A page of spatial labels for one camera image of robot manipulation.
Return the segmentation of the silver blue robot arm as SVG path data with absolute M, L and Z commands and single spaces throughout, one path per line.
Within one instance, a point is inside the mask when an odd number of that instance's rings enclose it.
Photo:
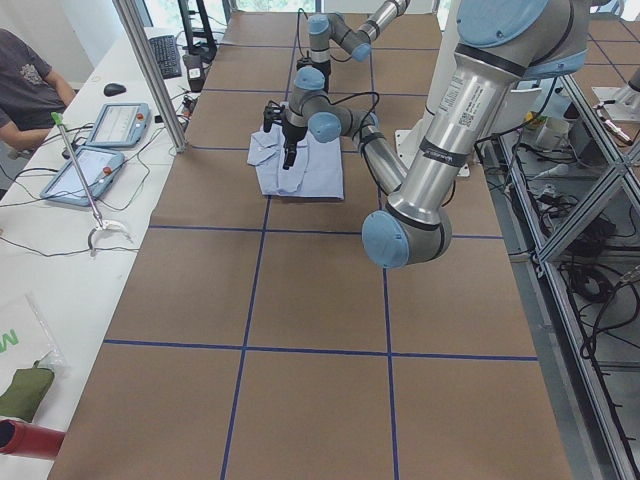
M 307 19 L 309 50 L 300 52 L 296 69 L 313 67 L 322 74 L 323 90 L 329 92 L 331 75 L 330 42 L 344 50 L 349 57 L 364 61 L 371 53 L 372 43 L 380 37 L 381 32 L 397 17 L 402 16 L 410 5 L 409 0 L 389 0 L 373 13 L 358 28 L 351 29 L 340 13 L 318 13 Z
M 270 103 L 263 127 L 282 128 L 284 164 L 292 167 L 300 141 L 352 139 L 386 194 L 383 209 L 362 226 L 369 258 L 400 268 L 440 257 L 451 242 L 443 202 L 469 160 L 491 114 L 519 81 L 579 70 L 587 53 L 588 1 L 464 1 L 455 16 L 456 68 L 410 164 L 404 164 L 377 127 L 375 116 L 332 102 L 325 85 L 328 46 L 364 59 L 381 32 L 407 9 L 387 1 L 357 29 L 338 14 L 315 15 L 308 24 L 311 62 L 296 74 L 285 105 Z

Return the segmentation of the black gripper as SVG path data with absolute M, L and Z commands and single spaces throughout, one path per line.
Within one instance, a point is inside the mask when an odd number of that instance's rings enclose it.
M 307 134 L 307 122 L 294 113 L 287 104 L 269 100 L 263 110 L 262 130 L 269 133 L 274 125 L 279 125 L 284 135 L 283 169 L 289 170 L 295 164 L 295 148 Z
M 322 89 L 329 92 L 331 63 L 314 62 L 310 57 L 301 57 L 296 62 L 297 73 L 295 86 L 301 89 L 315 91 Z

